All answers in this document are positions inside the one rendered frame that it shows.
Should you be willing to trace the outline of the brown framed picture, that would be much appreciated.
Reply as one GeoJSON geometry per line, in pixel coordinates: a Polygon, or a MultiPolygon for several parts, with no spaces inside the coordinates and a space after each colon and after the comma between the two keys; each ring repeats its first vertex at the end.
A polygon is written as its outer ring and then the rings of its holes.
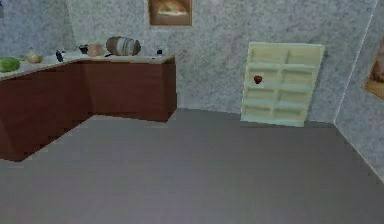
{"type": "Polygon", "coordinates": [[[191,26],[192,0],[148,0],[151,26],[191,26]]]}

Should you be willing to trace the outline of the orange framed picture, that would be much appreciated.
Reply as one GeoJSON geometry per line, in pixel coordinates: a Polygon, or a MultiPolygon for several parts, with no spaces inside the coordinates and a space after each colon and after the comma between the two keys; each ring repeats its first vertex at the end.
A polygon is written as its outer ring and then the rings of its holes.
{"type": "Polygon", "coordinates": [[[384,37],[380,41],[375,61],[364,84],[364,89],[384,100],[384,37]]]}

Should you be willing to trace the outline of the dark red kitchen counter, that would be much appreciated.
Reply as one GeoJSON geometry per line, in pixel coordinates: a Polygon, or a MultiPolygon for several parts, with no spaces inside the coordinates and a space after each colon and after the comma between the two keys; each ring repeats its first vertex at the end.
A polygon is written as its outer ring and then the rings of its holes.
{"type": "Polygon", "coordinates": [[[0,79],[0,159],[20,162],[93,115],[166,122],[177,108],[176,62],[76,59],[0,79]]]}

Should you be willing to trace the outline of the green lettuce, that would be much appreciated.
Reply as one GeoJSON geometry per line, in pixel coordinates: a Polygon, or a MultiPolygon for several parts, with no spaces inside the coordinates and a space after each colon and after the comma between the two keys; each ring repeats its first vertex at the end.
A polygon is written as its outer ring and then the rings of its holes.
{"type": "Polygon", "coordinates": [[[0,57],[0,72],[13,72],[20,68],[20,61],[12,57],[0,57]]]}

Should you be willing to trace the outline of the pale green shelf unit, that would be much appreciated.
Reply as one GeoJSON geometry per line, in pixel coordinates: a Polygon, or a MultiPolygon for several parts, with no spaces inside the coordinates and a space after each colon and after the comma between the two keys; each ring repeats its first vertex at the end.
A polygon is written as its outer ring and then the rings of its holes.
{"type": "Polygon", "coordinates": [[[322,64],[321,44],[251,42],[248,48],[241,119],[302,127],[322,64]],[[253,78],[259,75],[262,82],[253,78]]]}

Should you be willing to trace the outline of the tan bread loaf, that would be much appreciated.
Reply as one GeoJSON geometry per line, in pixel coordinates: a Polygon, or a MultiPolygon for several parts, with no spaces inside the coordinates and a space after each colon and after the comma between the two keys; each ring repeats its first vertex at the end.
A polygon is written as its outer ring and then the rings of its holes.
{"type": "Polygon", "coordinates": [[[104,50],[101,44],[90,44],[87,46],[87,55],[90,57],[102,56],[104,50]]]}

